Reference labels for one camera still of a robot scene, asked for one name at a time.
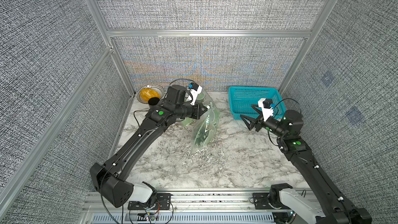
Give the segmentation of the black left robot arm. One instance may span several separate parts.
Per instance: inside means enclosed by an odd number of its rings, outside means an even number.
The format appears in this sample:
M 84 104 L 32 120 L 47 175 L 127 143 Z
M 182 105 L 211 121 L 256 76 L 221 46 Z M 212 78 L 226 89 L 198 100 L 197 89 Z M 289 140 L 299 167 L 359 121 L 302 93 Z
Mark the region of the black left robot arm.
M 144 190 L 127 182 L 130 172 L 149 146 L 159 138 L 177 119 L 200 119 L 209 110 L 201 103 L 171 104 L 161 100 L 152 106 L 139 129 L 103 164 L 95 163 L 90 168 L 95 190 L 114 207 L 119 208 L 134 194 Z

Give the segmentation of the clear green zip-top bag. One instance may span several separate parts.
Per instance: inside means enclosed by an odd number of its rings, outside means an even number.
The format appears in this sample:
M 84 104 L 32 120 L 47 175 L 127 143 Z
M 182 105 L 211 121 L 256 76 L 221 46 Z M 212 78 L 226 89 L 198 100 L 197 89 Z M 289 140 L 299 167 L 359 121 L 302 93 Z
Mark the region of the clear green zip-top bag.
M 186 118 L 181 122 L 185 127 L 189 125 L 193 126 L 191 139 L 192 153 L 203 149 L 214 139 L 220 116 L 220 111 L 216 107 L 215 101 L 205 90 L 202 90 L 197 96 L 196 102 L 202 103 L 207 108 L 207 112 L 198 120 Z

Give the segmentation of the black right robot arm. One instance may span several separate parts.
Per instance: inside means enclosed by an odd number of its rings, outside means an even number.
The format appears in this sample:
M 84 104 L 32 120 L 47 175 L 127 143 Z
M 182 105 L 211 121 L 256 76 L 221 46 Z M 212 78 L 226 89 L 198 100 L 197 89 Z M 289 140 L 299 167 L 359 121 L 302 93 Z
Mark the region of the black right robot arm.
M 320 167 L 314 153 L 301 138 L 303 116 L 295 110 L 287 110 L 277 120 L 265 117 L 264 109 L 255 105 L 257 118 L 241 115 L 249 130 L 266 129 L 277 136 L 277 146 L 302 174 L 317 198 L 320 207 L 314 206 L 307 198 L 298 194 L 289 184 L 272 185 L 266 203 L 273 209 L 287 207 L 308 224 L 370 224 L 372 217 L 365 208 L 356 207 L 331 181 Z

